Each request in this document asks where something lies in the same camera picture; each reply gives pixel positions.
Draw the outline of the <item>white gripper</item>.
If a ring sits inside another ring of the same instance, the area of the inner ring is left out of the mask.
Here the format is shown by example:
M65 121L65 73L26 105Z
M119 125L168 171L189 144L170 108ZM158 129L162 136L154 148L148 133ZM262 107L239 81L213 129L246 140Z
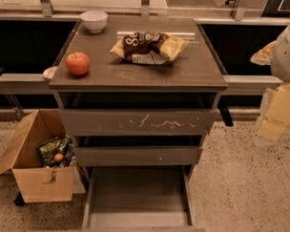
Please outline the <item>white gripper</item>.
M271 62L272 75L283 82L290 82L290 24L280 33L276 42L272 41L258 52L250 61L255 65L266 66ZM267 88L259 106L259 118L253 133L256 146L271 145L280 138L290 125L290 83Z

